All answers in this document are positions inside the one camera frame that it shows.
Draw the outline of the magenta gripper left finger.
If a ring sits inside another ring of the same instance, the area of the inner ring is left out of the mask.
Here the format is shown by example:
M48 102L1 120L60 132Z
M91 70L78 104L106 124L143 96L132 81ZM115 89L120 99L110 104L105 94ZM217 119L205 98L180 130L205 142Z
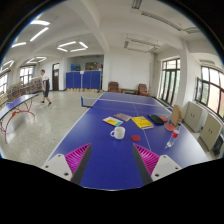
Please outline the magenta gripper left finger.
M79 185L91 153L91 144L88 143L66 155L56 154L44 163L42 169Z

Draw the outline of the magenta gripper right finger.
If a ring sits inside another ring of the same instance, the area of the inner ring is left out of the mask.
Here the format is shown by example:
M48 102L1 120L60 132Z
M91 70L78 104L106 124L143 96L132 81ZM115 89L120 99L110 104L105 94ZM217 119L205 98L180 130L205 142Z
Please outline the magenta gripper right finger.
M133 144L132 153L144 185L181 170L181 167L168 155L159 156L138 144Z

